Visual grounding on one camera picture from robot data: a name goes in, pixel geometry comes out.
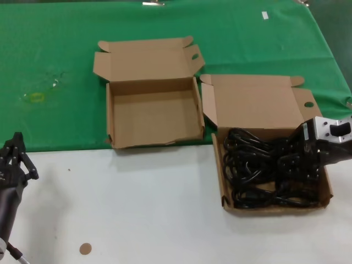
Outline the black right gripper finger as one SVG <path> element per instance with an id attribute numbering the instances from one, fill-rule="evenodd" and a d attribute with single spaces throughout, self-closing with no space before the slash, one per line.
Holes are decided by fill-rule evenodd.
<path id="1" fill-rule="evenodd" d="M 292 153 L 280 157 L 277 160 L 278 171 L 285 177 L 297 176 L 299 173 L 300 157 L 297 153 Z"/>
<path id="2" fill-rule="evenodd" d="M 316 182 L 319 179 L 320 165 L 318 163 L 307 163 L 301 164 L 301 178 L 304 181 Z"/>

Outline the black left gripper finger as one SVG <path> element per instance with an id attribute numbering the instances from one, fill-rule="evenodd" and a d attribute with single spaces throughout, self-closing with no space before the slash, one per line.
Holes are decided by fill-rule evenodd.
<path id="1" fill-rule="evenodd" d="M 28 170 L 28 173 L 25 173 L 25 179 L 26 180 L 30 180 L 30 179 L 38 180 L 38 178 L 39 178 L 38 171 L 26 153 L 24 138 L 23 138 L 23 134 L 21 132 L 15 133 L 15 149 L 17 152 L 17 154 L 15 156 L 17 157 L 18 163 L 22 162 L 23 165 Z"/>
<path id="2" fill-rule="evenodd" d="M 12 152 L 16 147 L 17 133 L 14 133 L 13 137 L 7 140 L 1 148 L 1 165 L 8 163 L 8 160 L 12 157 Z"/>

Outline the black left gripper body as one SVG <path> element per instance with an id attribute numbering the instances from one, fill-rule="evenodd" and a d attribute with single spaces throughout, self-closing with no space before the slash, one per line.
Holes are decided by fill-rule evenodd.
<path id="1" fill-rule="evenodd" d="M 1 237 L 10 237 L 24 188 L 27 186 L 21 165 L 1 166 Z"/>

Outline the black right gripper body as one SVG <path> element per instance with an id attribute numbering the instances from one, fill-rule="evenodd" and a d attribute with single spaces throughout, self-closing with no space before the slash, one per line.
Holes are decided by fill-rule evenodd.
<path id="1" fill-rule="evenodd" d="M 311 118 L 292 135 L 300 164 L 318 163 L 320 168 L 351 159 L 351 119 Z"/>

